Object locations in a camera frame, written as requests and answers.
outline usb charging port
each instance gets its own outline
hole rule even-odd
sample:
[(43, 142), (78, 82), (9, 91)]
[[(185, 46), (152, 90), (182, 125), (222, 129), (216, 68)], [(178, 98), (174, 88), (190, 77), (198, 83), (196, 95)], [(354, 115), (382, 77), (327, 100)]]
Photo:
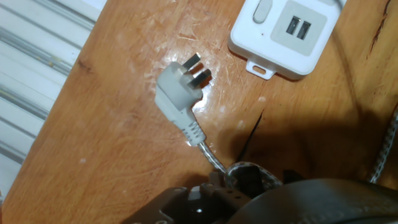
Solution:
[(286, 30), (286, 33), (293, 35), (293, 33), (296, 30), (297, 25), (299, 24), (300, 21), (301, 21), (300, 18), (297, 18), (294, 16)]
[(303, 25), (301, 26), (300, 31), (297, 34), (297, 37), (300, 39), (304, 39), (307, 35), (308, 31), (310, 30), (311, 23), (304, 21)]

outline power strip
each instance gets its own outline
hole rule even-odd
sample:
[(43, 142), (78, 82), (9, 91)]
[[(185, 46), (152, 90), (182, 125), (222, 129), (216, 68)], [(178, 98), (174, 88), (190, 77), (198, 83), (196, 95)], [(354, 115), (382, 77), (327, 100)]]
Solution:
[(277, 72), (301, 79), (314, 70), (345, 3), (246, 0), (229, 36), (229, 48), (248, 59), (248, 72), (263, 79)]

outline wooden table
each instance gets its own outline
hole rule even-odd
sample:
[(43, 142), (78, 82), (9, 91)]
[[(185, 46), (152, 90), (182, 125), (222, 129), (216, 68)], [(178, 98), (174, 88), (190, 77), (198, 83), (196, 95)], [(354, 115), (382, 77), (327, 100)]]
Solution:
[[(227, 47), (244, 0), (109, 0), (3, 207), (4, 223), (120, 223), (211, 166), (157, 109), (158, 74), (195, 52), (194, 107), (221, 162), (365, 179), (398, 102), (398, 1), (348, 1), (315, 71), (261, 80)], [(398, 152), (380, 184), (398, 188)]]

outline plug prong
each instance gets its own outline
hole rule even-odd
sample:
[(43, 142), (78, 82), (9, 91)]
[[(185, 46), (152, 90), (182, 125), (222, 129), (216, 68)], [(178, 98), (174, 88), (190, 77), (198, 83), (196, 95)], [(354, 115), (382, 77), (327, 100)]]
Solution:
[(206, 69), (205, 71), (201, 72), (196, 78), (188, 83), (188, 86), (193, 90), (201, 83), (203, 83), (209, 76), (211, 76), (211, 71)]
[(194, 65), (196, 65), (200, 61), (199, 53), (193, 55), (190, 59), (188, 59), (182, 66), (187, 70), (191, 69)]

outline white power plug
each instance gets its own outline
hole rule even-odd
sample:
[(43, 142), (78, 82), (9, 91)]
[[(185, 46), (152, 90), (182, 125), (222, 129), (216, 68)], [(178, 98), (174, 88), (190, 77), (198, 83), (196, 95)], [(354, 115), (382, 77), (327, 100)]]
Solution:
[(345, 3), (246, 0), (229, 36), (229, 48), (248, 59), (246, 70), (254, 75), (268, 80), (278, 72), (298, 80), (315, 68)]
[(209, 69), (195, 78), (190, 73), (200, 59), (196, 53), (183, 65), (172, 62), (167, 66), (157, 79), (155, 103), (167, 119), (184, 133), (190, 145), (198, 146), (214, 168), (225, 173), (225, 167), (205, 143), (206, 135), (192, 113), (192, 106), (203, 97), (200, 84), (211, 76)]

